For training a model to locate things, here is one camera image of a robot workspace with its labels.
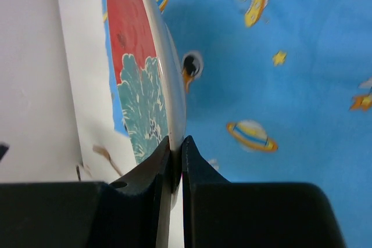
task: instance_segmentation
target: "blue tablecloth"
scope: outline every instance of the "blue tablecloth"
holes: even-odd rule
[[[320,186],[348,246],[372,247],[372,0],[169,0],[163,17],[203,57],[187,134],[205,159]]]

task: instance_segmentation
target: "star print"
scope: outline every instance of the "star print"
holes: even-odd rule
[[[273,56],[274,66],[283,65],[286,57],[286,52],[278,51],[277,54]]]
[[[351,106],[351,110],[362,109],[365,112],[372,107],[372,94],[357,95],[353,98],[354,104]]]

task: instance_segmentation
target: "white wall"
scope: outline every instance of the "white wall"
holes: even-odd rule
[[[0,0],[0,181],[76,180],[80,148],[57,0]]]

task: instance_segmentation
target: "orange star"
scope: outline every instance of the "orange star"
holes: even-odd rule
[[[354,104],[351,106],[351,110],[362,109],[365,112],[372,107],[372,94],[357,95],[353,98]]]

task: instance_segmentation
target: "yellow star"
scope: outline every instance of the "yellow star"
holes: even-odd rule
[[[372,94],[358,95],[354,97],[354,104],[351,106],[351,110],[362,109],[367,111],[372,107]]]
[[[274,66],[283,65],[286,57],[286,52],[278,51],[277,54],[273,56]]]

